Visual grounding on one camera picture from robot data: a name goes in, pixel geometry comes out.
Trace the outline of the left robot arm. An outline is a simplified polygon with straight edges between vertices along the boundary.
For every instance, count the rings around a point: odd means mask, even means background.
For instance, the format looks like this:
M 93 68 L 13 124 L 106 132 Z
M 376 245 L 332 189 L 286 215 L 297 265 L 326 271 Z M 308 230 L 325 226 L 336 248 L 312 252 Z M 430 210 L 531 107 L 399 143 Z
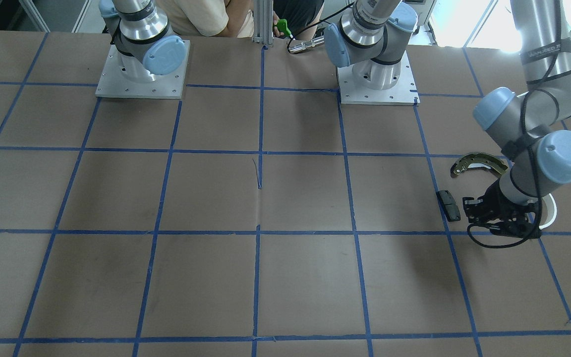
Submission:
M 538 238 L 542 199 L 571 183 L 571 131 L 551 129 L 571 117 L 571 38 L 559 0 L 513 0 L 514 23 L 522 37 L 519 54 L 527 92 L 506 87 L 485 95 L 473 117 L 514 165 L 478 198 L 463 199 L 467 230 Z M 394 86 L 394 74 L 417 25 L 415 10 L 400 0 L 358 0 L 324 41 L 335 67 L 351 67 L 373 90 Z

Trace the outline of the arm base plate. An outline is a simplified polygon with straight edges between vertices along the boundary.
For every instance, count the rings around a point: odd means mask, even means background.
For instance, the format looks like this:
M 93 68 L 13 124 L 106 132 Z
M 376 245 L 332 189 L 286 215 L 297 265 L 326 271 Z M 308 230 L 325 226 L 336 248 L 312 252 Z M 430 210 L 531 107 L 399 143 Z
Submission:
M 337 68 L 336 72 L 342 104 L 414 106 L 421 103 L 407 52 L 392 65 L 370 59 Z
M 125 56 L 111 45 L 95 95 L 112 99 L 181 99 L 192 45 L 189 40 L 180 43 L 180 66 L 165 75 L 152 74 L 137 58 Z

